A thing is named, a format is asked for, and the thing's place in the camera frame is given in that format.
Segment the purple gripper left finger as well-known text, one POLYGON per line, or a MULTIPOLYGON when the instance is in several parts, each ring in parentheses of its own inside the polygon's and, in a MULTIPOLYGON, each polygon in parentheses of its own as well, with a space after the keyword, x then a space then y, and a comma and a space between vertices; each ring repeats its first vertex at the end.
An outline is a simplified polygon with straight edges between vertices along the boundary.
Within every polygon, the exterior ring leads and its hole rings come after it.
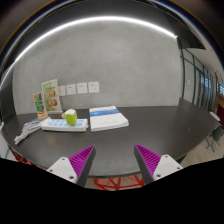
POLYGON ((78 186, 84 187, 95 155, 96 149, 92 145, 69 158, 59 158, 47 171, 78 186))

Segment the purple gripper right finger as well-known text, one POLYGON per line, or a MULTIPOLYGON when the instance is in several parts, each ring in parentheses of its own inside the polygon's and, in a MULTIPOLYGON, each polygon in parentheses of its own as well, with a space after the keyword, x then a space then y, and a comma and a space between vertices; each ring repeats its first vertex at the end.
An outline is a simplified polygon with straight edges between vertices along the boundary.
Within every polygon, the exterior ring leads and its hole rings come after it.
POLYGON ((159 155, 138 144, 134 146, 134 155, 146 184, 182 169, 182 166, 170 155, 159 155))

